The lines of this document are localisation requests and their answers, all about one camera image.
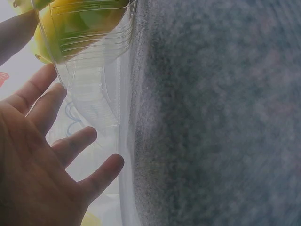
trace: green fruit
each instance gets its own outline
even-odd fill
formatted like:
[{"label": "green fruit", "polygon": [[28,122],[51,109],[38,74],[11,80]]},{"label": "green fruit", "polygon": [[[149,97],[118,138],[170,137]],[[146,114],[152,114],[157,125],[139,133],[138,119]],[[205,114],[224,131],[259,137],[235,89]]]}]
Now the green fruit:
[{"label": "green fruit", "polygon": [[[55,0],[40,18],[56,63],[72,59],[112,31],[122,19],[129,0]],[[51,62],[39,28],[34,34],[35,55]]]},{"label": "green fruit", "polygon": [[[33,9],[31,0],[8,0],[17,14],[26,13]],[[33,0],[33,3],[38,11],[41,11],[53,0]]]}]

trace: clear plastic cup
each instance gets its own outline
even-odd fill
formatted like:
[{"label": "clear plastic cup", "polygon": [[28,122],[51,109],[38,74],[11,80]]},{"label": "clear plastic cup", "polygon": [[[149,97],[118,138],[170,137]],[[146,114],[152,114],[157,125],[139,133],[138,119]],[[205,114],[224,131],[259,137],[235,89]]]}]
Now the clear plastic cup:
[{"label": "clear plastic cup", "polygon": [[99,130],[118,125],[116,60],[130,47],[136,0],[60,0],[41,11],[34,2],[50,61],[78,112]]}]

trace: yellow fruit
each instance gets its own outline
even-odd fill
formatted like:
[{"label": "yellow fruit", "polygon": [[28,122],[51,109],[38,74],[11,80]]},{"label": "yellow fruit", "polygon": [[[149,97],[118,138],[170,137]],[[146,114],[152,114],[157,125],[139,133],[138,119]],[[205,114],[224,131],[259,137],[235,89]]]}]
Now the yellow fruit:
[{"label": "yellow fruit", "polygon": [[87,212],[84,215],[83,221],[80,226],[101,226],[101,221],[92,213]]},{"label": "yellow fruit", "polygon": [[[55,0],[45,8],[40,22],[56,63],[76,56],[112,31],[122,19],[129,0]],[[39,28],[34,34],[35,55],[51,62]]]},{"label": "yellow fruit", "polygon": [[[36,9],[41,11],[53,0],[32,0]],[[8,0],[10,5],[15,9],[16,13],[22,14],[33,9],[31,0]]]}]

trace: transparent plastic container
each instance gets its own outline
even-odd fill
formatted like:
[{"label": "transparent plastic container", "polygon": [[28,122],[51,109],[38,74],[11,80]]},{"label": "transparent plastic container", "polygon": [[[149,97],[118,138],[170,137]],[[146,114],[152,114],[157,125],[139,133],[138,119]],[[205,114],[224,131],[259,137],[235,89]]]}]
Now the transparent plastic container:
[{"label": "transparent plastic container", "polygon": [[99,130],[120,123],[120,72],[104,66],[129,49],[135,8],[136,0],[60,0],[59,6],[36,10],[61,83]]},{"label": "transparent plastic container", "polygon": [[[121,65],[128,64],[137,0],[119,8],[110,6],[113,1],[123,0],[69,0],[58,7],[50,4],[41,11],[34,6],[51,62],[68,90],[47,134],[48,142],[52,144],[85,126],[95,127],[98,133],[97,140],[66,169],[76,181],[93,173],[113,153],[127,159],[120,148],[120,127],[121,120],[127,121],[124,111],[128,109],[123,106],[128,106],[129,77],[122,77],[125,74]],[[75,26],[71,20],[83,24]],[[130,169],[131,164],[126,161],[125,169]],[[123,217],[128,207],[121,196],[134,200],[132,191],[123,185],[125,180],[121,183],[117,178],[89,206],[88,213],[102,226],[134,226]]]}]

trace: white surface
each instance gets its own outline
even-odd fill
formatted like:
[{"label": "white surface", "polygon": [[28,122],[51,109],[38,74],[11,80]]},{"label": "white surface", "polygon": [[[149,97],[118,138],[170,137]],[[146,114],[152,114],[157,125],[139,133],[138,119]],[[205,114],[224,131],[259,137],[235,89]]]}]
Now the white surface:
[{"label": "white surface", "polygon": [[[6,0],[0,2],[0,22],[15,16],[15,12]],[[21,87],[43,63],[38,61],[31,53],[29,46],[25,46],[19,53],[15,54],[5,64],[0,66],[0,72],[9,74],[0,87],[0,99],[11,95]]]}]

